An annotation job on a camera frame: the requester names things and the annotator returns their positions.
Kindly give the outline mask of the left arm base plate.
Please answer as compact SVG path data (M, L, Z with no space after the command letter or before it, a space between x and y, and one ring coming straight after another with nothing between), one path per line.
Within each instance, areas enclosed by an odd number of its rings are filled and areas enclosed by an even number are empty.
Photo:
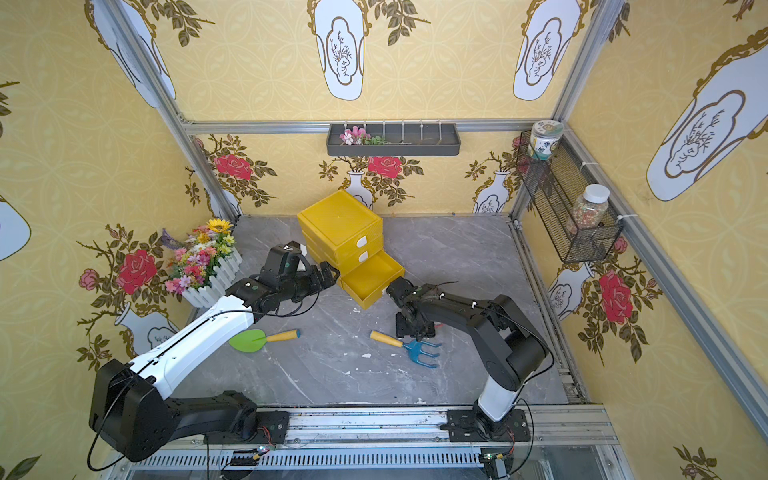
M204 443L281 445L287 436L289 420L288 411L257 411L238 421L231 431L206 434Z

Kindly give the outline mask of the yellow three-drawer cabinet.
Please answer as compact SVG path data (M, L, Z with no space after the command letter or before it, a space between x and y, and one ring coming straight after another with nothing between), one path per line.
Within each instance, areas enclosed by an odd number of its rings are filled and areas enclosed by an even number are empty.
M299 212L308 251L340 272L340 286L368 309L405 273L384 250L383 219L345 191L338 191Z

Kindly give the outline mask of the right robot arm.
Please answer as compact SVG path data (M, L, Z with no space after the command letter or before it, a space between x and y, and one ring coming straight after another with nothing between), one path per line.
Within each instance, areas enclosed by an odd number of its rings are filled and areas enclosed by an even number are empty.
M487 373L477 400L479 417L496 427L513 410L528 381L551 351L541 333L514 300L499 295L475 300L450 294L440 284L417 286L398 277L385 289L399 312L396 337L406 338L409 356L419 365L435 358L439 347L429 340L439 325L467 334Z

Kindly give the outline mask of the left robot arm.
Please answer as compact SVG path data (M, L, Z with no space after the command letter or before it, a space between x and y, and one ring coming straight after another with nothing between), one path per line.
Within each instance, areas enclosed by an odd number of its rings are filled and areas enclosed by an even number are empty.
M300 304L334 286L341 273L330 263L309 263L297 242L272 248L257 275L234 282L213 306L172 337L127 363L111 360L96 374L89 426L131 462L167 443L195 435L225 434L246 441L264 433L256 404L226 391L213 397L176 398L174 390L210 355L282 303Z

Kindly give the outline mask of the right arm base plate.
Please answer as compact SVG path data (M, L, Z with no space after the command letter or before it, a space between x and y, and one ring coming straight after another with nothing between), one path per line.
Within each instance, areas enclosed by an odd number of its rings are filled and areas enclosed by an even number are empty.
M440 426L454 443L528 442L532 439L532 423L521 409L514 409L500 421L493 421L482 411L449 410Z

